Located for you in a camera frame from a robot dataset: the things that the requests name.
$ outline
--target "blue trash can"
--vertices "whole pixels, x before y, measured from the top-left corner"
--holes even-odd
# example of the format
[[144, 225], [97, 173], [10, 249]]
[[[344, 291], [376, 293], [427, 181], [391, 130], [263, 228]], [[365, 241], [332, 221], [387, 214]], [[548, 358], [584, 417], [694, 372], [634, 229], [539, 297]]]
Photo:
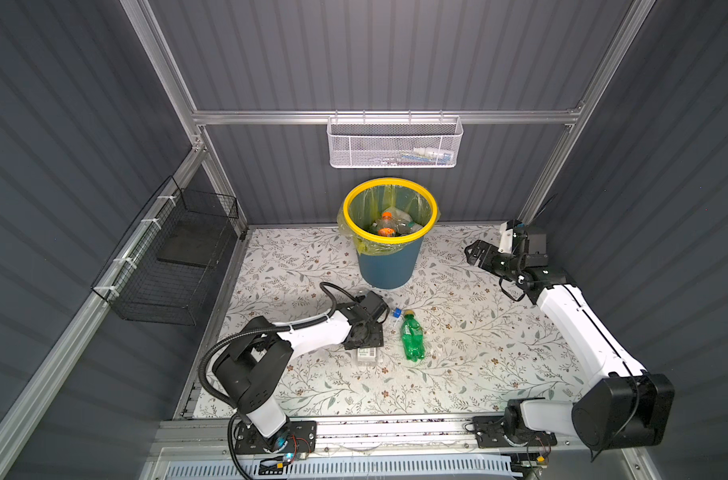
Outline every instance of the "blue trash can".
[[[365, 228], [389, 206], [408, 213], [419, 231], [404, 236], [379, 236]], [[342, 205], [338, 224], [356, 246], [359, 270], [370, 285], [390, 290], [411, 278], [424, 236], [438, 220], [433, 195], [415, 182], [402, 178], [369, 180], [351, 190]]]

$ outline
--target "plastic bag liner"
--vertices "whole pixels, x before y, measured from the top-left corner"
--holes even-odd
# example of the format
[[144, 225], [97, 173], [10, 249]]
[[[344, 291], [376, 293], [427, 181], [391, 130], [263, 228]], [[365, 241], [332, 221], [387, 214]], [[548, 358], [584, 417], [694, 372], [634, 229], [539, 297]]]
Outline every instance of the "plastic bag liner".
[[[423, 227], [404, 236], [369, 233], [371, 225], [389, 206], [406, 212]], [[359, 254], [390, 255], [422, 238], [436, 225], [439, 216], [436, 200], [421, 185], [402, 178], [378, 178], [351, 190], [337, 215], [337, 225], [341, 234], [353, 240]]]

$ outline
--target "black mounting plate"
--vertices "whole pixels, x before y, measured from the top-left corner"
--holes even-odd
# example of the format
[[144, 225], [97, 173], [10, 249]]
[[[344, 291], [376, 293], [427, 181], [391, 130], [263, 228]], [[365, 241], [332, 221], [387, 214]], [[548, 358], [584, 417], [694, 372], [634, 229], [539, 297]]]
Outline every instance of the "black mounting plate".
[[[289, 424], [289, 433], [297, 438], [297, 453], [312, 453], [315, 450], [316, 427], [318, 424], [313, 421], [294, 422]], [[256, 427], [249, 428], [244, 422], [238, 425], [235, 432], [235, 453], [236, 455], [257, 455], [262, 453], [271, 453], [278, 455], [280, 453], [293, 453], [295, 451], [295, 443], [290, 438], [284, 448], [279, 452], [271, 452], [268, 444], [263, 440], [263, 436]]]
[[[478, 416], [473, 417], [473, 431], [474, 436], [476, 437], [476, 443], [478, 443], [478, 448], [505, 448], [510, 447], [511, 444], [505, 440], [503, 437], [505, 435], [505, 432], [503, 430], [503, 414], [500, 415], [489, 415], [489, 416]], [[530, 447], [540, 447], [540, 442], [535, 438], [535, 436], [532, 434], [531, 431], [519, 431], [519, 434], [521, 434], [522, 438], [519, 438], [518, 436], [513, 436], [511, 438], [511, 441], [513, 443], [522, 443], [524, 446], [525, 439], [531, 438], [529, 441]], [[543, 442], [544, 446], [555, 446], [558, 441], [556, 440], [556, 436], [552, 433], [545, 433], [545, 432], [534, 432], [537, 437], [540, 438], [540, 440]]]

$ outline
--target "corrugated wall panel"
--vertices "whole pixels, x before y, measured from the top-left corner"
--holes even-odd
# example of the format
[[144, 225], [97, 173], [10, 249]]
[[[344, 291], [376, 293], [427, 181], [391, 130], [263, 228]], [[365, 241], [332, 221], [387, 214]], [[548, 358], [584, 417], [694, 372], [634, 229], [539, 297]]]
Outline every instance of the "corrugated wall panel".
[[[0, 421], [189, 149], [118, 2], [0, 1]], [[199, 335], [110, 315], [7, 478], [133, 478]]]
[[560, 125], [468, 125], [455, 168], [362, 170], [329, 165], [326, 129], [320, 125], [208, 127], [255, 225], [334, 222], [348, 192], [379, 177], [425, 186], [445, 221], [517, 216], [562, 130]]
[[572, 108], [628, 4], [151, 2], [201, 110]]
[[662, 473], [728, 476], [728, 2], [658, 2], [591, 122], [537, 223], [673, 381]]

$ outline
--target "floral tablecloth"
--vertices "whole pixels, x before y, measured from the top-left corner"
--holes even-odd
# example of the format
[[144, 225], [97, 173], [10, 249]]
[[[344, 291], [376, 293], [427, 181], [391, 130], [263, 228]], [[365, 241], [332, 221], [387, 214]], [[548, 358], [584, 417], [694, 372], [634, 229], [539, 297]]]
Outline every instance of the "floral tablecloth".
[[[490, 412], [510, 398], [580, 398], [586, 379], [558, 329], [528, 299], [512, 302], [495, 276], [465, 263], [466, 245], [497, 237], [495, 226], [436, 226], [411, 280], [377, 290], [391, 308], [415, 311], [425, 329], [425, 360], [405, 358], [401, 320], [391, 316], [375, 364], [359, 364], [355, 351], [341, 346], [292, 361], [275, 391], [282, 407], [291, 416]], [[370, 288], [351, 242], [336, 228], [256, 230], [220, 338], [254, 316], [285, 322], [325, 311], [323, 280], [351, 292]], [[195, 418], [230, 414], [201, 392]]]

